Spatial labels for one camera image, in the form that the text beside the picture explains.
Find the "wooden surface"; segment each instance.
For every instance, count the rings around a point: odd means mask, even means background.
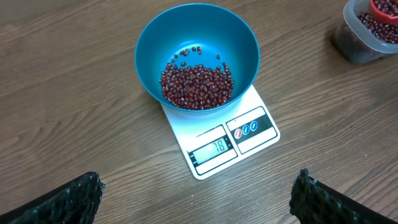
[[[282,137],[204,181],[133,64],[144,26],[184,2],[29,1],[0,1],[14,12],[0,17],[0,213],[96,170],[95,223],[298,223],[290,190],[306,167],[398,221],[398,57],[340,56],[345,0],[212,1],[256,33],[254,86]]]

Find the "red scoop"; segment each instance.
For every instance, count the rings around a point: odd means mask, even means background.
[[[398,25],[398,16],[391,16],[380,11],[376,7],[374,0],[369,0],[369,2],[370,2],[369,12],[373,16],[373,18],[386,24]]]

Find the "teal plastic bowl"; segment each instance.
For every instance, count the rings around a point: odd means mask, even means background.
[[[202,54],[192,51],[201,47]],[[189,49],[187,56],[181,50]],[[173,106],[162,95],[161,72],[174,57],[179,68],[204,64],[216,68],[226,62],[235,82],[232,98],[217,108],[186,110]],[[252,85],[260,66],[260,48],[256,36],[235,13],[212,4],[193,3],[160,13],[142,31],[134,55],[137,75],[144,88],[157,101],[180,111],[218,110],[239,99]]]

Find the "digital scale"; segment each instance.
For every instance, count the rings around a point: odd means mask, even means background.
[[[203,180],[276,143],[280,132],[253,86],[209,113],[162,105],[193,176]]]

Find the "scale control panel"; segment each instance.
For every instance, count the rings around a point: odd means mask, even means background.
[[[198,176],[209,175],[274,144],[277,137],[274,123],[259,106],[197,136],[203,145],[188,155]]]

